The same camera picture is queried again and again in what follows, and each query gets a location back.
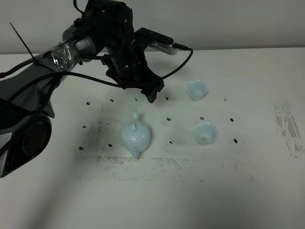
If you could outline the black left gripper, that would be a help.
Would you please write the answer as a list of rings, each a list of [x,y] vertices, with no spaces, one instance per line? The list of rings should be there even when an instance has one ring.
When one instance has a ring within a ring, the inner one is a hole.
[[[108,67],[106,75],[125,88],[140,88],[149,103],[153,103],[164,82],[148,67],[144,52],[137,41],[131,43],[116,56],[103,60]]]

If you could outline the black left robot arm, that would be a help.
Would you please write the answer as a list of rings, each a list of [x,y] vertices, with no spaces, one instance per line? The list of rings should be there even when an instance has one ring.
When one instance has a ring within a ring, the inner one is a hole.
[[[78,64],[101,61],[108,67],[111,86],[138,88],[153,102],[164,82],[145,59],[151,41],[133,29],[132,10],[125,3],[90,0],[63,33],[61,43],[1,73],[1,177],[45,149],[54,117],[51,95]]]

